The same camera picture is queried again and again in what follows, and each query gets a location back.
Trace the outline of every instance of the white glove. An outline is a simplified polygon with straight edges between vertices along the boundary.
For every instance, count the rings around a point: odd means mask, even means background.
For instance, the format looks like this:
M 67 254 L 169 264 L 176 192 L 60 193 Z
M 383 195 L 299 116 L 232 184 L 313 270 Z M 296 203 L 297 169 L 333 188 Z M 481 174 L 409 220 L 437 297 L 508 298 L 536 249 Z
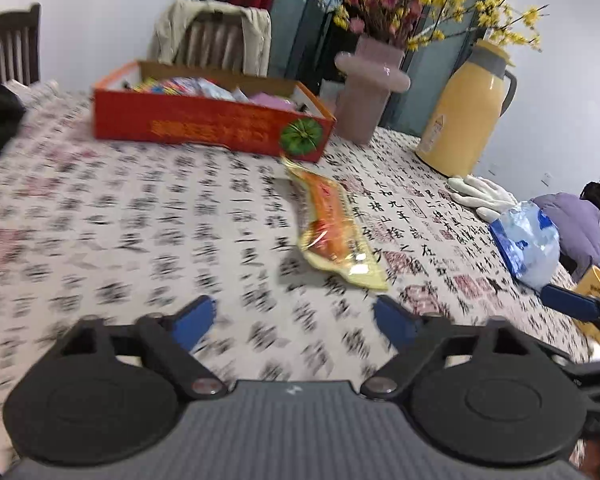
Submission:
M 518 203 L 516 197 L 510 192 L 486 178 L 467 175 L 462 179 L 455 176 L 446 182 L 451 189 L 458 192 L 451 193 L 454 202 L 477 208 L 477 215 L 485 222 L 493 222 L 500 213 L 504 213 Z

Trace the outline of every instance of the blue plastic bag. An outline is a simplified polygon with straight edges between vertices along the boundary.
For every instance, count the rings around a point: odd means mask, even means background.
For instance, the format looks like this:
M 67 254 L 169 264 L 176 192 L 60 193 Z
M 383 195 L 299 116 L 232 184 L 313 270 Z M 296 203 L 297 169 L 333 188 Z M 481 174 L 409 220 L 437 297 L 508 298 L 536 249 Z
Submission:
M 533 202 L 520 202 L 489 225 L 511 275 L 532 289 L 551 282 L 560 258 L 558 229 Z

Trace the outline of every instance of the black hair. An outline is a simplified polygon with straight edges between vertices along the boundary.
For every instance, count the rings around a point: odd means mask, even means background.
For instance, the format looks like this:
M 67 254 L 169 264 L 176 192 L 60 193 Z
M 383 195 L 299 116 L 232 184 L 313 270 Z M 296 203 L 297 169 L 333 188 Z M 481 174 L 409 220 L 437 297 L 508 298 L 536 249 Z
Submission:
M 589 202 L 600 209 L 600 182 L 589 182 L 582 190 L 580 198 L 589 200 Z

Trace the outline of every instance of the white wall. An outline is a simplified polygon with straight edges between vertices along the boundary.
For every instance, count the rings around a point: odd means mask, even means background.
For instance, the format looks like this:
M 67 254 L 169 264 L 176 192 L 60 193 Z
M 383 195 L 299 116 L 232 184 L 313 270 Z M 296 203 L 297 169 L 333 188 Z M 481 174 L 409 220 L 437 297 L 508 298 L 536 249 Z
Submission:
M 0 10 L 42 4 L 41 78 L 71 90 L 146 57 L 155 20 L 173 0 L 0 0 Z
M 600 179 L 600 0 L 511 2 L 517 9 L 550 4 L 539 26 L 544 52 L 509 49 L 518 91 L 474 172 L 521 200 L 579 194 Z M 553 176 L 549 187 L 545 172 Z

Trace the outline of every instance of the green decoration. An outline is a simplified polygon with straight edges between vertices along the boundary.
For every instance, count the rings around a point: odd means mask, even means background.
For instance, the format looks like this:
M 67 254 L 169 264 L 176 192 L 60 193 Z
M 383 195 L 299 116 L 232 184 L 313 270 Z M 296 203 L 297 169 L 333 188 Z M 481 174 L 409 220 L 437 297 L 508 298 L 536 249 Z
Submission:
M 309 118 L 289 123 L 280 133 L 280 146 L 289 155 L 306 155 L 318 149 L 322 139 L 322 126 Z

